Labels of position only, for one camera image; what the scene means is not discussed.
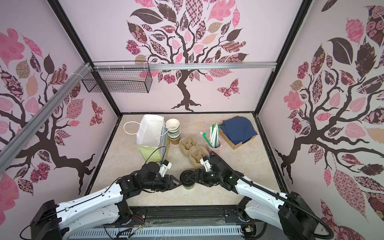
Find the cardboard box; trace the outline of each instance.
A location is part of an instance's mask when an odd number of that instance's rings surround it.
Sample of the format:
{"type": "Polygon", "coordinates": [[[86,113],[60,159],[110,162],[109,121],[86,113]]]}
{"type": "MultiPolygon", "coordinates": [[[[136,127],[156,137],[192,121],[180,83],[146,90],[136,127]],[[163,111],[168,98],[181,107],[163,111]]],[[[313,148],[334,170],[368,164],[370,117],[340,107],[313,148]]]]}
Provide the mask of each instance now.
{"type": "Polygon", "coordinates": [[[223,133],[223,131],[220,129],[220,131],[219,131],[219,135],[221,136],[221,139],[222,140],[225,140],[227,143],[228,143],[228,145],[229,146],[231,146],[231,148],[234,150],[234,149],[236,149],[236,148],[238,148],[238,147],[240,147],[241,145],[243,145],[243,143],[244,144],[246,144],[247,142],[249,142],[249,141],[251,141],[252,139],[254,139],[256,136],[253,136],[253,137],[251,137],[251,139],[249,139],[248,141],[246,141],[246,142],[240,142],[239,144],[233,144],[233,142],[231,142],[231,140],[229,140],[229,138],[223,133]]]}

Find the butterfly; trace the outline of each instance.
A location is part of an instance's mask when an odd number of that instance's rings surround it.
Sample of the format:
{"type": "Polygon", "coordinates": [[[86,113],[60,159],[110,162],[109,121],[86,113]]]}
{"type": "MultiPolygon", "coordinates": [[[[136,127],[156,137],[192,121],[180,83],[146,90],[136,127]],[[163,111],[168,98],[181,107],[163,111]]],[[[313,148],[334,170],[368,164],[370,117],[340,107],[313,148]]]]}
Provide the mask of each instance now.
{"type": "Polygon", "coordinates": [[[95,112],[95,115],[91,118],[91,121],[89,123],[90,126],[97,124],[100,124],[103,122],[103,118],[101,115],[103,114],[103,110],[101,107],[98,107],[97,104],[92,100],[92,108],[93,111],[95,112]]]}
{"type": "Polygon", "coordinates": [[[237,85],[239,85],[239,79],[235,79],[232,83],[231,83],[231,86],[229,88],[218,88],[217,90],[221,93],[224,93],[224,96],[226,96],[228,99],[229,99],[229,96],[232,95],[231,92],[233,93],[239,93],[239,88],[237,87],[237,85]]]}

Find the wall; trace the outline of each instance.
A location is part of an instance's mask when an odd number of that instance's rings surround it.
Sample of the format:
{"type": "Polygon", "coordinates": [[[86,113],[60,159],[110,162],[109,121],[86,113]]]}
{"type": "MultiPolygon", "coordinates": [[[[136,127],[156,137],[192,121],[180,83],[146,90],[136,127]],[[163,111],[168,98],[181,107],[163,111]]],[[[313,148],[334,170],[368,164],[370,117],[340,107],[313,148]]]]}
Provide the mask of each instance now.
{"type": "MultiPolygon", "coordinates": [[[[276,61],[301,1],[72,0],[61,4],[93,61],[168,64],[276,61]]],[[[153,71],[149,94],[112,96],[122,112],[254,111],[269,75],[270,69],[230,69],[181,71],[178,78],[176,70],[153,71]],[[199,79],[190,79],[191,73],[199,79]],[[238,86],[230,88],[236,79],[238,86]]]]}
{"type": "MultiPolygon", "coordinates": [[[[0,6],[4,148],[83,61],[45,0],[0,6]]],[[[71,92],[0,176],[2,239],[17,239],[42,203],[84,193],[116,119],[103,94],[82,84],[71,92]]]]}
{"type": "Polygon", "coordinates": [[[314,2],[260,113],[288,188],[335,239],[384,234],[383,19],[378,0],[314,2]]]}

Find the beige tabletop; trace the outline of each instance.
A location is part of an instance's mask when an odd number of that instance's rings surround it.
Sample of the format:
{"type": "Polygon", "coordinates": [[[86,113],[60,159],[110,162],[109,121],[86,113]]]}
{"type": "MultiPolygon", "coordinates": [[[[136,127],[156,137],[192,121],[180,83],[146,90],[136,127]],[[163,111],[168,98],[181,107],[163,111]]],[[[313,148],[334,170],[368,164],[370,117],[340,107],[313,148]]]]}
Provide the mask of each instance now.
{"type": "MultiPolygon", "coordinates": [[[[209,126],[214,123],[221,123],[223,120],[235,116],[248,118],[258,133],[252,113],[160,115],[164,117],[165,121],[171,118],[178,119],[180,121],[181,137],[192,135],[201,146],[205,146],[205,141],[200,135],[200,132],[207,132],[209,134],[209,126]]],[[[135,170],[141,169],[145,160],[137,148],[136,135],[126,134],[123,130],[123,125],[129,121],[140,122],[142,117],[143,115],[123,116],[96,177],[91,193],[110,185],[114,179],[120,176],[128,175],[135,170]]],[[[137,132],[138,128],[138,124],[126,125],[128,132],[137,132]]],[[[242,172],[253,181],[267,188],[280,191],[259,135],[235,150],[223,141],[223,147],[217,154],[234,170],[242,172]]],[[[194,170],[189,163],[189,158],[181,153],[179,145],[170,144],[166,159],[172,163],[171,169],[169,169],[166,174],[174,175],[176,178],[179,178],[181,172],[184,170],[194,170]]],[[[237,195],[234,192],[225,190],[221,186],[205,187],[200,184],[195,184],[190,190],[180,186],[166,192],[141,192],[139,195],[129,198],[127,201],[130,206],[227,205],[238,204],[242,197],[243,196],[237,195]]]]}

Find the wire basket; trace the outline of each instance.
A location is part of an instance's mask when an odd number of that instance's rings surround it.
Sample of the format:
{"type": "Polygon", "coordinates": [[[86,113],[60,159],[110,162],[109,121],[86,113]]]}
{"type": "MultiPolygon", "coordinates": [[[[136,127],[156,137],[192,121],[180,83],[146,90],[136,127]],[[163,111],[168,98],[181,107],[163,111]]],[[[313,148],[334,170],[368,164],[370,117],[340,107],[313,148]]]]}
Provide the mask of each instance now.
{"type": "Polygon", "coordinates": [[[147,61],[135,61],[134,68],[94,68],[83,78],[83,84],[89,93],[102,92],[95,78],[100,77],[106,89],[111,93],[149,93],[152,76],[147,61]]]}

